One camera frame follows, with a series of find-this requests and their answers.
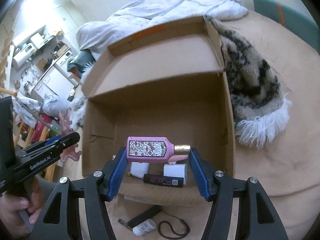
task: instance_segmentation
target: perfume bottle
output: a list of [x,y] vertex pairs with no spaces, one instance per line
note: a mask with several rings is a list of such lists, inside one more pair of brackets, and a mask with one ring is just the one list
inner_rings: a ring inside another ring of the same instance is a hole
[[166,163],[185,160],[190,145],[173,145],[166,137],[128,137],[127,160],[141,163]]

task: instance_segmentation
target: floral label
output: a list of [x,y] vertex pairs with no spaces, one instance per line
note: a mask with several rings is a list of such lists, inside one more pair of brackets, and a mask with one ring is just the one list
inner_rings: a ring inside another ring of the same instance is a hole
[[164,141],[129,141],[129,156],[164,157]]

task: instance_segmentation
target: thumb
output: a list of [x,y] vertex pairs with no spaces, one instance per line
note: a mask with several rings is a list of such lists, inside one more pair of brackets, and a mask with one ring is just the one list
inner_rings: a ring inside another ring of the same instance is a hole
[[3,209],[16,212],[28,208],[29,201],[23,197],[17,197],[8,193],[4,193],[1,197],[1,206]]

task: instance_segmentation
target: white duvet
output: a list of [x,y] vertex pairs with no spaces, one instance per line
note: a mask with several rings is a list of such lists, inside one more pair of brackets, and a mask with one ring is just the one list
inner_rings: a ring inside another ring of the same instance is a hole
[[239,0],[134,0],[105,22],[88,22],[77,32],[79,48],[90,49],[97,60],[107,46],[164,22],[209,14],[218,20],[237,20],[248,13]]

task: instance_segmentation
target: metal bolt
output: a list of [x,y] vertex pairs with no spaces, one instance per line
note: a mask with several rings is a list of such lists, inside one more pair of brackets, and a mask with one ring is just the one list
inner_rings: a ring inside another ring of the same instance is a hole
[[258,182],[258,179],[255,178],[255,177],[251,177],[251,178],[250,178],[250,181],[251,181],[252,183],[256,184],[256,183]]
[[217,177],[223,177],[224,172],[223,171],[216,171],[214,174],[216,174]]
[[68,178],[67,177],[61,177],[60,179],[59,179],[59,182],[61,183],[61,184],[64,184],[64,183],[66,183],[68,181]]
[[95,177],[101,177],[101,175],[102,175],[102,171],[95,171],[94,173],[93,173],[93,175],[95,176]]

